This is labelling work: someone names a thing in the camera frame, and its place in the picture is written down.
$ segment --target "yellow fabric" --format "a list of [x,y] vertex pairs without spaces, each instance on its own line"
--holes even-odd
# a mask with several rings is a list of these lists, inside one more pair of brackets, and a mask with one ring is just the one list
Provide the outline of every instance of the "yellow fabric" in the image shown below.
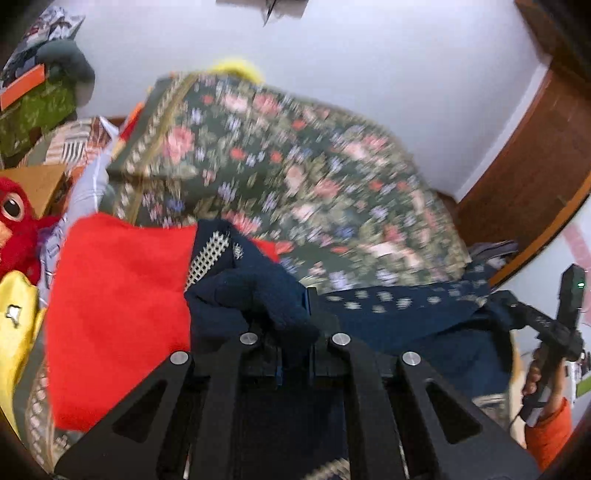
[[0,281],[0,408],[17,434],[12,396],[45,315],[37,311],[37,297],[37,287],[19,271]]
[[222,60],[207,71],[210,73],[226,73],[228,75],[234,75],[256,84],[261,84],[265,81],[261,72],[259,72],[253,65],[239,59]]

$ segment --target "silver screw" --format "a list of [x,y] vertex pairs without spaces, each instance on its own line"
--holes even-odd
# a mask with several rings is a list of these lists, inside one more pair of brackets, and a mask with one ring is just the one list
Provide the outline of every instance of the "silver screw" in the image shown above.
[[335,333],[333,335],[333,342],[340,346],[348,345],[351,341],[351,337],[346,333]]
[[258,342],[258,335],[252,332],[246,332],[240,335],[240,342],[244,345],[254,345]]
[[418,365],[421,363],[421,356],[416,352],[406,352],[402,355],[402,361],[407,365]]
[[170,361],[172,363],[174,363],[175,365],[182,365],[187,360],[189,360],[189,355],[187,354],[187,352],[180,352],[180,351],[179,352],[174,352],[170,356]]

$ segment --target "floral fabric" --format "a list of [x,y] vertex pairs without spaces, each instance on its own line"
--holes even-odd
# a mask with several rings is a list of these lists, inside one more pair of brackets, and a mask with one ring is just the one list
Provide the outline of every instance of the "floral fabric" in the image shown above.
[[160,80],[108,172],[101,211],[141,226],[228,219],[277,242],[321,293],[455,280],[468,260],[389,132],[233,77]]

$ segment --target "red fleece blanket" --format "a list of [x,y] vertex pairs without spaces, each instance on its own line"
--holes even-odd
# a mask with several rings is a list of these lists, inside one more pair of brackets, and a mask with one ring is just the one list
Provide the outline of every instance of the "red fleece blanket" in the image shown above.
[[[88,431],[169,354],[190,350],[183,290],[196,232],[103,213],[72,227],[44,321],[57,427]],[[277,260],[274,244],[255,243]]]

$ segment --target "red stuffed toy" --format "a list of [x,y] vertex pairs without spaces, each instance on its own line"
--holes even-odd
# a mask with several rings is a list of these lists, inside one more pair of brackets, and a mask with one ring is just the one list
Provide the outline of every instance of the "red stuffed toy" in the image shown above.
[[41,276],[37,251],[39,230],[58,220],[58,217],[35,218],[21,186],[0,177],[0,278],[12,270],[19,270],[37,285]]

